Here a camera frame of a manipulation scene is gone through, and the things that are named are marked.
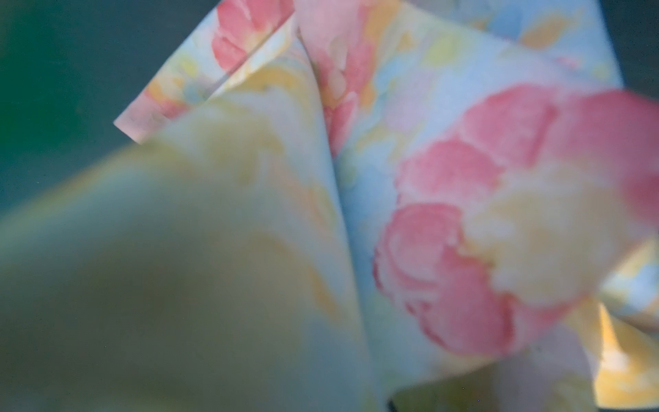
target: flower print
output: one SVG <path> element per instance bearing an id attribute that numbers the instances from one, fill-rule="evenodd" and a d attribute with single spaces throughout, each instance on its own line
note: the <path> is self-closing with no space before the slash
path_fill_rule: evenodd
<path id="1" fill-rule="evenodd" d="M 532 84 L 474 105 L 399 164 L 378 289 L 448 351 L 522 348 L 639 240 L 639 218 L 659 226 L 657 119 L 624 92 Z"/>
<path id="2" fill-rule="evenodd" d="M 227 73 L 242 63 L 293 13 L 293 0 L 224 0 L 216 8 L 219 26 L 211 42 Z"/>

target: floral print cloth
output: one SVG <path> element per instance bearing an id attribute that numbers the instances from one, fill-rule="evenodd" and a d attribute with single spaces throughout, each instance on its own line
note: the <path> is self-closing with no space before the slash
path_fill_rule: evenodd
<path id="1" fill-rule="evenodd" d="M 144 145 L 0 223 L 17 322 L 113 325 L 45 365 L 183 410 L 658 406 L 659 105 L 590 0 L 414 3 L 220 3 L 117 119 Z"/>

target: dark surface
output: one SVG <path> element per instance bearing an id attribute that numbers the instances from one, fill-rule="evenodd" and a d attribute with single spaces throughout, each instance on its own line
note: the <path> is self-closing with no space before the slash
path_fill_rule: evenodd
<path id="1" fill-rule="evenodd" d="M 0 217 L 130 139 L 112 121 L 216 0 L 0 0 Z M 659 0 L 602 2 L 627 85 L 659 97 Z"/>

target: fabric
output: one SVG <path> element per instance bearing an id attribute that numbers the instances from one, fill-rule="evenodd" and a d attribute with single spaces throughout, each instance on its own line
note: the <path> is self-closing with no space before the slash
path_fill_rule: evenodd
<path id="1" fill-rule="evenodd" d="M 213 10 L 118 118 L 144 145 L 0 224 L 21 350 L 57 348 L 17 382 L 82 348 L 183 410 L 659 406 L 659 105 L 592 1 L 418 6 Z"/>

